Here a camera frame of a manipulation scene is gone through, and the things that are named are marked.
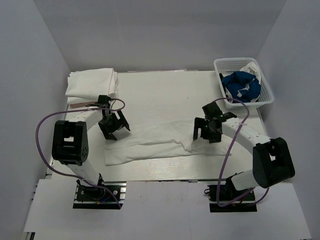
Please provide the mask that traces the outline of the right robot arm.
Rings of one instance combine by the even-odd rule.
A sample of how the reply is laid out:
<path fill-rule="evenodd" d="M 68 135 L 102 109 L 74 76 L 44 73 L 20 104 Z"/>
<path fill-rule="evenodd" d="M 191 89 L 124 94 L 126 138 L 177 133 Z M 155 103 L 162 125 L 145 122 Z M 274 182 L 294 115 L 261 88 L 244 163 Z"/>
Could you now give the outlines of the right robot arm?
<path fill-rule="evenodd" d="M 226 195 L 236 200 L 244 190 L 255 187 L 267 189 L 291 179 L 296 171 L 287 142 L 270 138 L 246 126 L 232 112 L 222 112 L 217 103 L 202 108 L 203 118 L 195 118 L 193 139 L 202 138 L 219 143 L 222 136 L 234 137 L 252 155 L 252 169 L 230 176 L 225 181 Z"/>

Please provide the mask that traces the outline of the white t-shirt green trim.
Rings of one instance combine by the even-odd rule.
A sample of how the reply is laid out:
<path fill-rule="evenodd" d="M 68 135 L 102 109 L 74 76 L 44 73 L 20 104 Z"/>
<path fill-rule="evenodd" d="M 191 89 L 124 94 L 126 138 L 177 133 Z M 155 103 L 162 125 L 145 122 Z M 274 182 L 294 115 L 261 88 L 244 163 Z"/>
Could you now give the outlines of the white t-shirt green trim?
<path fill-rule="evenodd" d="M 242 67 L 239 71 L 255 75 L 259 84 L 261 83 L 261 80 L 262 80 L 261 70 L 259 66 L 256 65 L 253 61 L 249 62 L 246 66 Z"/>

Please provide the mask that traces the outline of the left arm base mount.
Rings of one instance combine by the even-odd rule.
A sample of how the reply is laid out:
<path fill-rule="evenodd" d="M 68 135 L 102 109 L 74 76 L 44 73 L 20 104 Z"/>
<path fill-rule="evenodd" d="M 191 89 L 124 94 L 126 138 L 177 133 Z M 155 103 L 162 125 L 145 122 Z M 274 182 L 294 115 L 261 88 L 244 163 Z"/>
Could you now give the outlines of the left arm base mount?
<path fill-rule="evenodd" d="M 114 197 L 106 190 L 84 185 L 77 180 L 75 190 L 73 209 L 87 210 L 120 210 L 121 208 L 115 201 Z M 112 194 L 116 197 L 119 204 L 122 206 L 125 201 L 126 187 L 125 182 L 102 182 Z"/>

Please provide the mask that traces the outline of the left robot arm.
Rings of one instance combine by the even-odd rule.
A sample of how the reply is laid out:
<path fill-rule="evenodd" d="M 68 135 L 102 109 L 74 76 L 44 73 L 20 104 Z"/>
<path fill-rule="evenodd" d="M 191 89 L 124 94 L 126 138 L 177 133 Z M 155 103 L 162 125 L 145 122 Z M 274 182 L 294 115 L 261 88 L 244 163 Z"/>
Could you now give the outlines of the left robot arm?
<path fill-rule="evenodd" d="M 118 98 L 100 95 L 97 102 L 84 109 L 77 109 L 73 118 L 59 120 L 54 125 L 52 158 L 67 166 L 80 182 L 89 186 L 88 193 L 99 200 L 105 196 L 103 178 L 89 160 L 88 131 L 98 125 L 106 140 L 116 141 L 114 132 L 123 128 L 130 130 L 122 107 L 113 109 Z"/>

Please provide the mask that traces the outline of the white t-shirt black print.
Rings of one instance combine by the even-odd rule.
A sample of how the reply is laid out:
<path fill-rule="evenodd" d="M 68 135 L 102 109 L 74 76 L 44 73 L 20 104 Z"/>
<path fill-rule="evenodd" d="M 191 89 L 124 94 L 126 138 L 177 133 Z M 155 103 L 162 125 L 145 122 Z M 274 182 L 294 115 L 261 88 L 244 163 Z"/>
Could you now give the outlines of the white t-shirt black print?
<path fill-rule="evenodd" d="M 226 155 L 230 137 L 209 143 L 200 137 L 193 140 L 193 132 L 193 120 L 136 125 L 131 131 L 121 129 L 115 134 L 116 140 L 105 141 L 104 163 L 114 166 L 148 159 Z"/>

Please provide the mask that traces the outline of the blue Mickey Mouse t-shirt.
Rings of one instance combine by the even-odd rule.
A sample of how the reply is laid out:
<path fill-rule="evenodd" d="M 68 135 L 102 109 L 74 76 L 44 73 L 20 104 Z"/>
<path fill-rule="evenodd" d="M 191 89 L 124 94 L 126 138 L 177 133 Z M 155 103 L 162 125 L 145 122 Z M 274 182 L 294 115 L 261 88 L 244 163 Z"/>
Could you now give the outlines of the blue Mickey Mouse t-shirt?
<path fill-rule="evenodd" d="M 220 81 L 227 98 L 233 98 L 243 103 L 255 102 L 261 94 L 261 84 L 255 75 L 235 71 L 223 77 Z"/>

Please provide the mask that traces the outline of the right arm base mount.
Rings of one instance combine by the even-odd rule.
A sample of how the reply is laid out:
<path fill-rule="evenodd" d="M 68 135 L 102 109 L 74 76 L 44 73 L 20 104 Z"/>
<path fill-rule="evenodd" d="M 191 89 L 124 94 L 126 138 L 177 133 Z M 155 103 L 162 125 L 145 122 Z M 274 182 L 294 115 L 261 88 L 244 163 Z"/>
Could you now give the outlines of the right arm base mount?
<path fill-rule="evenodd" d="M 241 191 L 229 191 L 225 185 L 220 186 L 219 191 L 219 202 L 226 204 L 231 200 L 243 195 L 248 190 Z M 237 201 L 229 204 L 225 207 L 220 207 L 217 204 L 217 185 L 208 185 L 204 190 L 204 194 L 209 198 L 209 210 L 211 213 L 249 213 L 257 212 L 257 206 L 255 204 L 256 197 L 253 191 L 248 193 L 246 196 L 238 199 Z"/>

